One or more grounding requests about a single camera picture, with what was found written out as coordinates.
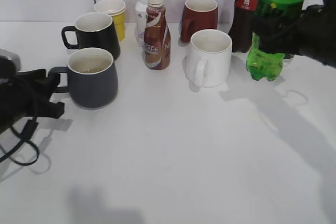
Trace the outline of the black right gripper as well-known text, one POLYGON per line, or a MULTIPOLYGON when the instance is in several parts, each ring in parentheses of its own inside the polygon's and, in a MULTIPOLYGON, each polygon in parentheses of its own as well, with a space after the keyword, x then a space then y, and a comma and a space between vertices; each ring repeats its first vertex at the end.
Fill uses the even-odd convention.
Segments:
POLYGON ((255 16, 253 32, 263 52, 306 56, 335 68, 335 0, 310 5, 294 18, 255 16))

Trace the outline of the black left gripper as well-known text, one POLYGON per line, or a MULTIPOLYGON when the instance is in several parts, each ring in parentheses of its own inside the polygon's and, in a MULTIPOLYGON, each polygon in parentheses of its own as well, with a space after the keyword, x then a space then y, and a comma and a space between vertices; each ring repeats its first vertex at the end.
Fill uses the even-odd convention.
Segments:
POLYGON ((1 49, 1 133, 23 117, 36 122, 37 117, 58 119, 65 112, 63 102, 43 99, 50 98, 60 84, 59 73, 49 76, 46 69, 21 69, 20 56, 1 49))

